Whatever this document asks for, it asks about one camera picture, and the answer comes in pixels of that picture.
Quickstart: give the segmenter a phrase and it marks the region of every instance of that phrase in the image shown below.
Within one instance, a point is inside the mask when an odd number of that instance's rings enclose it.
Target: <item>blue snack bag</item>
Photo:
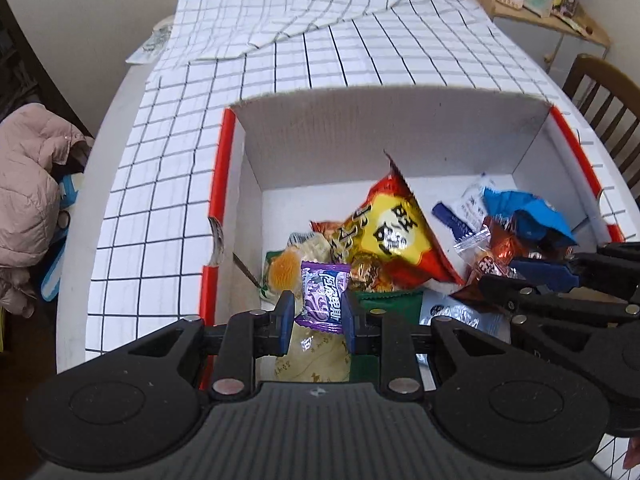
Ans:
[[[577,245],[562,215],[551,205],[523,191],[484,189],[484,204],[489,216],[498,220],[513,219],[516,236],[539,242],[547,237],[553,247]]]

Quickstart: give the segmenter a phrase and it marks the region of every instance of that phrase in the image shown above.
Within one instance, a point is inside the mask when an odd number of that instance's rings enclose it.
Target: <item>metal screw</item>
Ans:
[[[218,379],[213,383],[213,390],[220,395],[239,394],[244,389],[244,383],[238,379]]]
[[[420,383],[411,377],[398,377],[389,381],[389,389],[397,394],[412,394],[420,389]]]

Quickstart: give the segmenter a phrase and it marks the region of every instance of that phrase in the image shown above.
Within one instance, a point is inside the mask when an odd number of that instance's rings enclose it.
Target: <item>wrapped candy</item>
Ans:
[[[482,294],[478,281],[483,274],[521,278],[519,273],[509,266],[511,260],[522,255],[522,247],[516,237],[506,231],[498,222],[486,221],[485,226],[474,235],[468,236],[454,245],[455,251],[471,268],[466,286],[452,297],[460,301],[481,301]]]
[[[394,284],[378,258],[356,254],[351,262],[349,288],[366,292],[391,292]]]
[[[296,323],[341,334],[340,296],[347,290],[349,270],[348,265],[302,262],[303,304]]]

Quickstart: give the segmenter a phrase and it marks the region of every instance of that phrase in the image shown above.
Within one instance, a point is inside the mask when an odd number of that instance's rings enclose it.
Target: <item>white wall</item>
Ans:
[[[8,0],[32,49],[91,133],[97,133],[124,60],[177,0]]]
[[[640,85],[640,0],[580,0],[611,38],[607,61]]]

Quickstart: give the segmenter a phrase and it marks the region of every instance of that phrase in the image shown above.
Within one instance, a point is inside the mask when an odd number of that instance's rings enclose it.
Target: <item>purple candy wrapper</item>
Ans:
[[[321,332],[342,333],[340,296],[347,290],[351,266],[302,262],[304,303],[296,323]]]

